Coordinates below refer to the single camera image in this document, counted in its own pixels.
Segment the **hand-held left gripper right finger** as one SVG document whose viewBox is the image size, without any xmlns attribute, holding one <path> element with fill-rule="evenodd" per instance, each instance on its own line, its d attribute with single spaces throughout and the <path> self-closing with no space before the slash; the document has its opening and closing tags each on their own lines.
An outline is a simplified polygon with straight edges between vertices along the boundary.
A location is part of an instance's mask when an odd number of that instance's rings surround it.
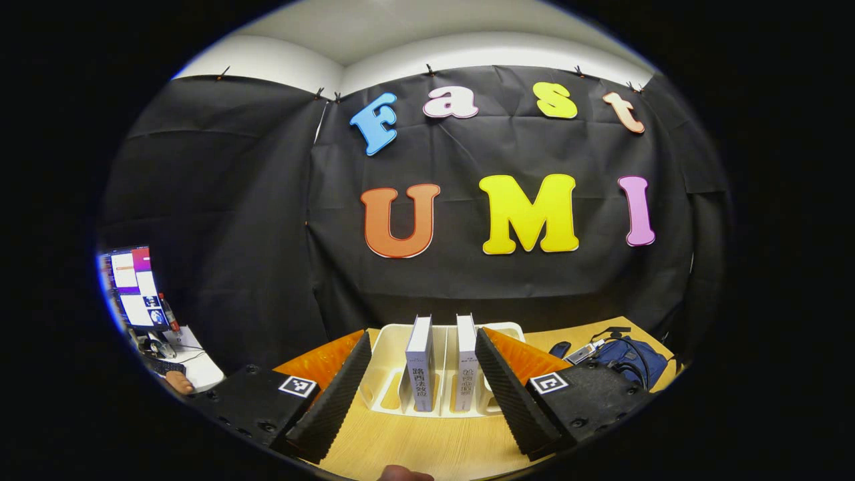
<svg viewBox="0 0 855 481">
<path fill-rule="evenodd" d="M 654 399 L 623 374 L 632 363 L 599 358 L 569 363 L 486 327 L 476 355 L 517 447 L 531 462 L 613 432 Z"/>
</svg>

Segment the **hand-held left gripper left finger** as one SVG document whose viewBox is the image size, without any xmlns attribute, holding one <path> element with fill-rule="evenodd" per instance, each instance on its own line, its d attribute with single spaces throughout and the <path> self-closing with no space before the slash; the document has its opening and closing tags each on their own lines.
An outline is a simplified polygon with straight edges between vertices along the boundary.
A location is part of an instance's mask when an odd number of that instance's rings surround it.
<svg viewBox="0 0 855 481">
<path fill-rule="evenodd" d="M 317 464 L 338 436 L 371 357 L 369 334 L 356 331 L 274 369 L 246 365 L 190 395 L 188 404 L 254 444 Z"/>
</svg>

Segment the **white grey patterned book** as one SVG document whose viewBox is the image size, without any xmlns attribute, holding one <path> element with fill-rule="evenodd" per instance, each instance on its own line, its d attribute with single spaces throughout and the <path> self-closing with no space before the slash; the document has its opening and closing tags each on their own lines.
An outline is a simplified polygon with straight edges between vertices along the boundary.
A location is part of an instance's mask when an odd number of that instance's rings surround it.
<svg viewBox="0 0 855 481">
<path fill-rule="evenodd" d="M 457 316 L 458 374 L 454 411 L 467 413 L 472 408 L 479 368 L 476 356 L 476 327 L 472 313 Z"/>
</svg>

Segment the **white plastic bookshelf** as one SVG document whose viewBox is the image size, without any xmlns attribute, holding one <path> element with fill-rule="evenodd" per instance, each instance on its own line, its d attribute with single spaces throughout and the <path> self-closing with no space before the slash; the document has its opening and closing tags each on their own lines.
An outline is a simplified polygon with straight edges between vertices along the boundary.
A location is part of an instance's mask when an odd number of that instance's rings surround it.
<svg viewBox="0 0 855 481">
<path fill-rule="evenodd" d="M 359 393 L 367 408 L 378 413 L 418 418 L 483 418 L 500 414 L 494 393 L 482 370 L 477 369 L 472 383 L 472 402 L 466 411 L 454 410 L 458 373 L 458 336 L 454 325 L 434 325 L 433 411 L 416 411 L 409 386 L 404 353 L 411 325 L 387 325 L 372 342 L 372 359 L 361 380 Z"/>
</svg>

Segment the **blue schoolbag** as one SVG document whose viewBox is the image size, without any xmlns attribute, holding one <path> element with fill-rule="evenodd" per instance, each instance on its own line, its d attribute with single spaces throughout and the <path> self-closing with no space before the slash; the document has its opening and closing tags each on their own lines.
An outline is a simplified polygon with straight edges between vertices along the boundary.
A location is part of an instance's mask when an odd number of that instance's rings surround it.
<svg viewBox="0 0 855 481">
<path fill-rule="evenodd" d="M 629 327 L 610 327 L 593 335 L 590 342 L 573 348 L 568 341 L 554 344 L 548 353 L 571 365 L 601 363 L 644 389 L 652 389 L 668 365 L 668 359 L 650 344 L 633 339 Z"/>
</svg>

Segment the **white side desk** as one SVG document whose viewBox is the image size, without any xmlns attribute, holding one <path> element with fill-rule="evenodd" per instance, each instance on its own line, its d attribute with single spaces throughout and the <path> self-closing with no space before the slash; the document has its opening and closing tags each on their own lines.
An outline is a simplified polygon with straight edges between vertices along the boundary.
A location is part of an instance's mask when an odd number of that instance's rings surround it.
<svg viewBox="0 0 855 481">
<path fill-rule="evenodd" d="M 222 370 L 208 356 L 206 350 L 187 326 L 180 332 L 132 331 L 131 339 L 140 356 L 164 359 L 186 366 L 186 376 L 196 392 L 206 391 L 225 378 Z"/>
</svg>

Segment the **black keyboard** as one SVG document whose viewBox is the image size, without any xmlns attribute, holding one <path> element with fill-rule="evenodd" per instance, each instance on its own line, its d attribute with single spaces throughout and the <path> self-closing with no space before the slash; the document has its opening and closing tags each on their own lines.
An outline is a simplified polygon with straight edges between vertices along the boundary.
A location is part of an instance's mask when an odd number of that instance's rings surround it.
<svg viewBox="0 0 855 481">
<path fill-rule="evenodd" d="M 186 366 L 183 363 L 175 363 L 164 359 L 153 358 L 152 356 L 141 356 L 144 365 L 158 375 L 166 377 L 168 372 L 179 372 L 181 375 L 186 375 Z"/>
</svg>

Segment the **red bottle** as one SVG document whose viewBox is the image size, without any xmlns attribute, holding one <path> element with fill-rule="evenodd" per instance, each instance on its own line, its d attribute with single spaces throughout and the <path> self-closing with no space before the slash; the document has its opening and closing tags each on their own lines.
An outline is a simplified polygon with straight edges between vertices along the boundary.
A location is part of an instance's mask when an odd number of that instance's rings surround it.
<svg viewBox="0 0 855 481">
<path fill-rule="evenodd" d="M 163 308 L 163 311 L 165 313 L 165 316 L 167 317 L 169 328 L 171 329 L 171 331 L 173 331 L 175 333 L 179 333 L 180 332 L 180 326 L 179 326 L 179 323 L 177 322 L 177 319 L 175 317 L 173 309 L 171 308 L 171 306 L 166 301 L 166 298 L 163 295 L 163 293 L 158 293 L 158 297 L 159 297 L 160 304 Z"/>
</svg>

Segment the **black backdrop cloth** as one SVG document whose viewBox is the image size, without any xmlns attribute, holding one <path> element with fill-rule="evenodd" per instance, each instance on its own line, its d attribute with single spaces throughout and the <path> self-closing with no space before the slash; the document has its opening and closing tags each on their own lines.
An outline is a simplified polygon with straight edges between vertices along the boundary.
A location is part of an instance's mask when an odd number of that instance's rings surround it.
<svg viewBox="0 0 855 481">
<path fill-rule="evenodd" d="M 555 68 L 416 74 L 338 101 L 172 80 L 113 162 L 96 231 L 152 249 L 224 371 L 430 315 L 550 331 L 626 317 L 693 358 L 733 202 L 671 82 Z"/>
</svg>

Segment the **computer monitor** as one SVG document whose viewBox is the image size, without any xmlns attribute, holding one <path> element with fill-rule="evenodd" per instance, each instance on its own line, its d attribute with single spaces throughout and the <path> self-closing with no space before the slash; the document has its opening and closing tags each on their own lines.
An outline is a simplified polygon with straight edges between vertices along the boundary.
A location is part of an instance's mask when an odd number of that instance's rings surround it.
<svg viewBox="0 0 855 481">
<path fill-rule="evenodd" d="M 106 302 L 119 325 L 135 331 L 171 330 L 155 284 L 149 246 L 106 249 L 96 259 Z"/>
</svg>

